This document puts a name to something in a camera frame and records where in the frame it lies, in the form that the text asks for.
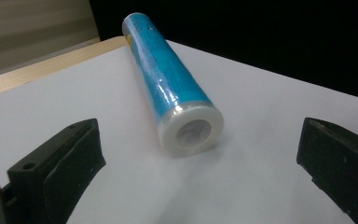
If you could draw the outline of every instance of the dark wall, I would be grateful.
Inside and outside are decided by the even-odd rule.
[[[143,12],[172,41],[358,96],[358,1],[89,0],[102,40]]]

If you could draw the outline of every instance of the blue label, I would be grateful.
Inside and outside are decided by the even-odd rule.
[[[127,17],[123,33],[143,75],[157,121],[181,103],[211,102],[146,15]]]

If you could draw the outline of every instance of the wooden surface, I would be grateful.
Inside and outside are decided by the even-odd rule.
[[[82,63],[127,44],[123,36],[114,37],[83,49],[77,49],[52,59],[35,63],[0,75],[0,92],[18,87],[27,82],[47,76],[77,63]]]

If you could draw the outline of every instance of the water filter cartridge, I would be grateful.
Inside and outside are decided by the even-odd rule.
[[[223,130],[220,111],[145,14],[130,14],[122,31],[153,110],[162,147],[174,156],[190,156],[209,148]]]

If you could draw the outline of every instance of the white surface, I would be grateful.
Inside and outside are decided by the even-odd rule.
[[[358,98],[172,44],[221,110],[214,149],[160,148],[124,47],[0,94],[0,184],[69,124],[97,118],[107,165],[68,223],[352,223],[296,164],[303,119],[358,133]]]

